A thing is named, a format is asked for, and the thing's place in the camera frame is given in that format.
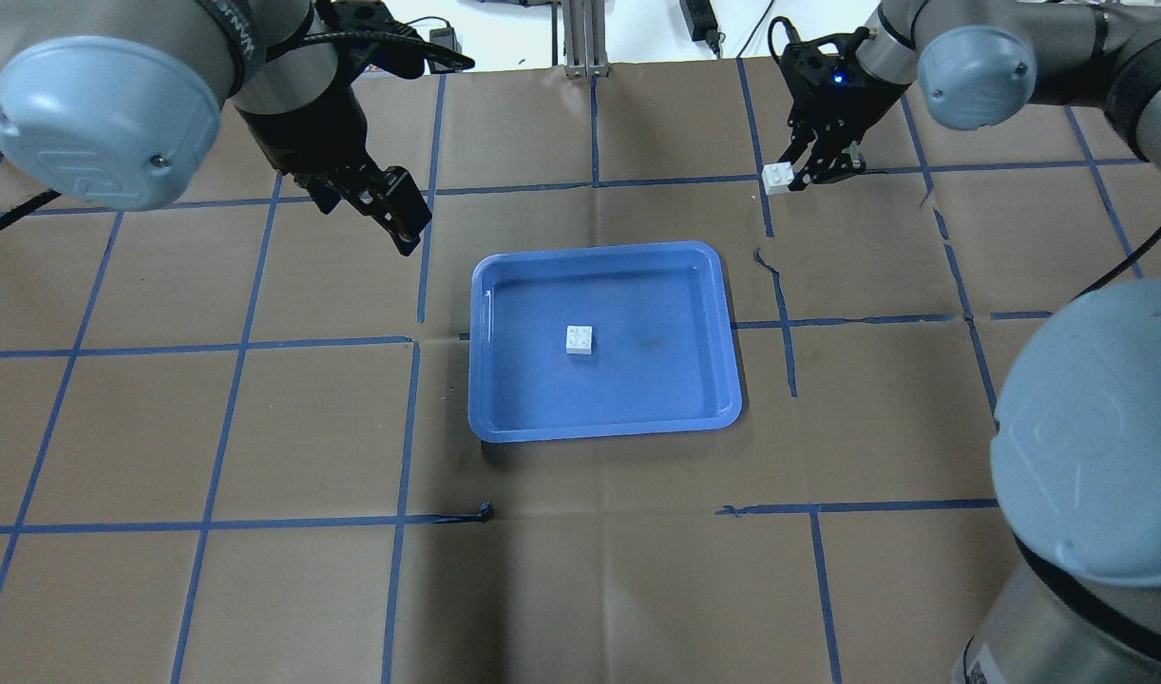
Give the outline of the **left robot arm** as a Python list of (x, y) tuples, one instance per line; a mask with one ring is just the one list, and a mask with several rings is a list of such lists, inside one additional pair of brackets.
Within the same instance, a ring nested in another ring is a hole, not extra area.
[(43, 187), (0, 231), (55, 199), (173, 204), (232, 105), (320, 213), (347, 202), (410, 255), (431, 209), (372, 159), (353, 82), (414, 81), (444, 52), (381, 1), (0, 1), (0, 157)]

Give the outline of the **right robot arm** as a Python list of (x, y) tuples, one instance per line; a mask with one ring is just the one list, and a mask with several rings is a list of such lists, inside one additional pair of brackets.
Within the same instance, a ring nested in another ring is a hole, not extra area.
[(851, 204), (851, 261), (780, 253), (845, 683), (1161, 683), (1161, 271), (1088, 285), (1127, 251), (1112, 208), (1161, 207), (1161, 151), (1098, 173), (1063, 113), (1019, 143), (1046, 139), (1083, 163), (926, 181), (958, 324), (816, 323), (926, 309), (922, 278), (877, 265), (910, 178), (776, 218), (815, 238)]

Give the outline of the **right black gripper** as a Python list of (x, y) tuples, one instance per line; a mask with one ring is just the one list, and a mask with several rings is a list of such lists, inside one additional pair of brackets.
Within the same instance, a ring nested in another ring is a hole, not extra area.
[(789, 141), (777, 159), (796, 170), (792, 192), (837, 183), (866, 173), (860, 147), (868, 129), (901, 100), (904, 84), (870, 72), (859, 48), (877, 38), (871, 28), (802, 39), (794, 28), (777, 53), (788, 87)]

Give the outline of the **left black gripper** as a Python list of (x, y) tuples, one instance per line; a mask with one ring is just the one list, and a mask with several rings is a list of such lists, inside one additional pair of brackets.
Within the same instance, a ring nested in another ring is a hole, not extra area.
[(376, 221), (398, 255), (423, 242), (432, 213), (409, 170), (381, 168), (353, 82), (368, 66), (401, 73), (401, 22), (382, 1), (245, 1), (257, 31), (235, 109), (272, 167), (320, 214), (346, 200)]

